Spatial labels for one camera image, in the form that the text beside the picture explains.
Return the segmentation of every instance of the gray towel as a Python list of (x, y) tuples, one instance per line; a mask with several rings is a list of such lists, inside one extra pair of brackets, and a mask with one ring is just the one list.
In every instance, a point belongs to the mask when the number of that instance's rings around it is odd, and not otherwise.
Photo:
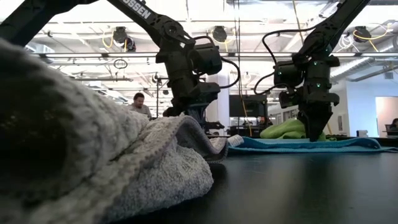
[(6, 223), (107, 223), (169, 207), (209, 191), (206, 160), (227, 153), (193, 118), (149, 122), (3, 40), (0, 82)]

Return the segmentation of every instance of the man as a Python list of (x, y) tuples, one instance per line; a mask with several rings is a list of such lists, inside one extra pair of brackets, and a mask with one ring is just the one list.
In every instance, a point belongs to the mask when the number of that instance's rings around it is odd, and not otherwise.
[(138, 113), (146, 114), (148, 118), (152, 118), (152, 115), (150, 114), (149, 107), (144, 105), (144, 94), (142, 93), (136, 93), (134, 95), (134, 102), (130, 106), (130, 110), (132, 111), (137, 111)]

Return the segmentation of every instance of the white column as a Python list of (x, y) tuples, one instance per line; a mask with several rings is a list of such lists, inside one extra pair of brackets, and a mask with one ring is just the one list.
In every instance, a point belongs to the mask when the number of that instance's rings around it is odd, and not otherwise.
[[(221, 71), (217, 75), (209, 75), (207, 82), (215, 82), (219, 86), (225, 86), (229, 83), (228, 73)], [(211, 102), (206, 109), (206, 121), (219, 121), (224, 130), (210, 130), (210, 132), (217, 131), (220, 136), (226, 135), (226, 130), (229, 126), (229, 89), (222, 89), (218, 94), (218, 99)]]

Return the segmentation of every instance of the desk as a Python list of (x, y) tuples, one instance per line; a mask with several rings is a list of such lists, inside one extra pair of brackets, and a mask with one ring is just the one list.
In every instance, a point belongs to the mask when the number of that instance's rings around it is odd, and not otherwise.
[(202, 198), (118, 223), (374, 224), (398, 220), (398, 153), (232, 154)]

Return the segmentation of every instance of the person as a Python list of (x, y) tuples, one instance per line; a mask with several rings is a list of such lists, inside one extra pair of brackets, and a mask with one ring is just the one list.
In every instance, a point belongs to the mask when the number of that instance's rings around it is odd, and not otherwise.
[(392, 120), (389, 131), (398, 131), (398, 118)]
[(146, 114), (148, 118), (152, 118), (149, 107), (144, 104), (144, 94), (136, 93), (134, 95), (134, 102), (130, 106), (131, 111), (137, 111), (138, 113)]

